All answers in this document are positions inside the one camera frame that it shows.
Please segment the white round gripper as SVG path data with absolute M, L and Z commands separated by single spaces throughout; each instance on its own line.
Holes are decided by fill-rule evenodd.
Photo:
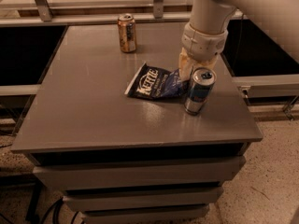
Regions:
M 178 58 L 179 76 L 182 82 L 190 79 L 194 67 L 200 65 L 202 67 L 213 70 L 218 60 L 217 55 L 222 53 L 228 31 L 217 34 L 208 35 L 201 33 L 191 27 L 188 22 L 182 35 L 182 49 Z

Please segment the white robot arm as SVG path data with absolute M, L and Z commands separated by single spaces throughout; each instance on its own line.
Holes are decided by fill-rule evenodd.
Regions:
M 229 20 L 238 10 L 299 61 L 299 0 L 193 0 L 178 59 L 183 81 L 190 79 L 194 68 L 215 66 Z

